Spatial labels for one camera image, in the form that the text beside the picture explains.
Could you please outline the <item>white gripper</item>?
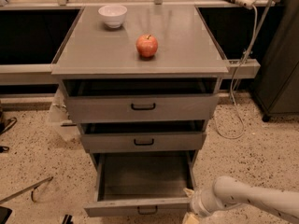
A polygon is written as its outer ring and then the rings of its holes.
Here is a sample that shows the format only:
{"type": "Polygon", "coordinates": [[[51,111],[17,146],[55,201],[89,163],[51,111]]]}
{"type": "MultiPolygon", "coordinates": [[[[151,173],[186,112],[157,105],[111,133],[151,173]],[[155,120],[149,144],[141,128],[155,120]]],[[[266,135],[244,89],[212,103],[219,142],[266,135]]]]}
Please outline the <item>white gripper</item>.
{"type": "Polygon", "coordinates": [[[210,217],[216,211],[224,208],[212,188],[196,190],[183,189],[188,198],[191,198],[190,207],[193,213],[187,212],[182,220],[182,224],[200,224],[199,217],[210,217]]]}

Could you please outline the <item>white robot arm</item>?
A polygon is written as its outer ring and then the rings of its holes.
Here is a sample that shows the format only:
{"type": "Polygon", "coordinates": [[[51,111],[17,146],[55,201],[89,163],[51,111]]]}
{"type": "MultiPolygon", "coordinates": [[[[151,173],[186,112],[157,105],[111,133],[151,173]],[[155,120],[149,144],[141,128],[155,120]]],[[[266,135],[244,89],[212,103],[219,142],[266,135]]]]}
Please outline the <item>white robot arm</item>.
{"type": "Polygon", "coordinates": [[[208,189],[184,191],[190,201],[190,211],[185,214],[182,224],[200,224],[202,217],[242,204],[254,206],[291,224],[299,224],[298,192],[251,186],[230,176],[216,178],[208,189]]]}

